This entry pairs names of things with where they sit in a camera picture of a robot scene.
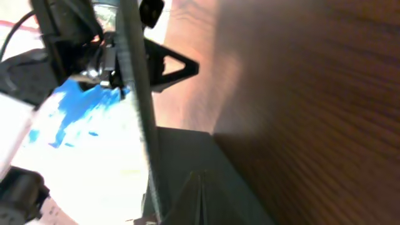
black triangular bracket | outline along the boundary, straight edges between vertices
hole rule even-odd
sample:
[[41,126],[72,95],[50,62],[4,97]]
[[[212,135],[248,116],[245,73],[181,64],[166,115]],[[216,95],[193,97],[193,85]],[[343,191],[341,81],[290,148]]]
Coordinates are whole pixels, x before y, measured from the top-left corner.
[[[144,39],[144,47],[147,54],[147,65],[149,69],[151,91],[161,93],[166,88],[179,83],[187,78],[195,76],[199,73],[199,64],[177,52],[163,47],[153,41]],[[164,58],[172,57],[181,61],[184,68],[178,71],[164,74]]]

black bracket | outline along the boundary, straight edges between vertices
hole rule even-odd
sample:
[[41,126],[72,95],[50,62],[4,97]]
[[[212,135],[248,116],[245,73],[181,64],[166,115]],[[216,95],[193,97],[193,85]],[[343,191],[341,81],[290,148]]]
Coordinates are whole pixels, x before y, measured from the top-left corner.
[[[147,54],[147,65],[151,91],[161,93],[164,89],[190,78],[199,73],[199,64],[173,50],[163,47],[153,41],[144,39],[144,47]],[[163,74],[164,58],[172,57],[184,64],[184,68],[178,71]]]
[[163,12],[163,0],[142,0],[139,7],[140,19],[145,26],[153,28]]

brown wooden panel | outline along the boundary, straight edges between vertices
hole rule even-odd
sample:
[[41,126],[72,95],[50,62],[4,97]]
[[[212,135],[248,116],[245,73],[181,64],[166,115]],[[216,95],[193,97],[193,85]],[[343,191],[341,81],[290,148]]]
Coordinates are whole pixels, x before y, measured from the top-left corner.
[[174,0],[200,75],[154,96],[209,131],[279,224],[400,223],[400,4]]

wood grain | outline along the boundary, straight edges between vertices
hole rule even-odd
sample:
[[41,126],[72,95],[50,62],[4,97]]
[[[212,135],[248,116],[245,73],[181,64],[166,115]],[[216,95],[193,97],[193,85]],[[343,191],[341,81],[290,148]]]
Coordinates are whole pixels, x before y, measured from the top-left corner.
[[400,223],[400,3],[174,0],[200,75],[160,126],[214,134],[278,224]]

black cable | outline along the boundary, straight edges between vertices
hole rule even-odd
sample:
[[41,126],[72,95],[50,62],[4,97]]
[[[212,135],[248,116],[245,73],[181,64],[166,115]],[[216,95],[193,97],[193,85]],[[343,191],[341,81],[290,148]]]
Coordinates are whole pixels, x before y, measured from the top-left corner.
[[19,29],[19,27],[31,16],[35,15],[34,11],[30,11],[25,16],[23,16],[14,26],[12,27],[11,31],[8,33],[6,40],[4,41],[1,50],[0,50],[0,62],[3,60],[4,53],[6,52],[6,48],[8,43],[10,42],[11,38],[13,37],[14,33]]

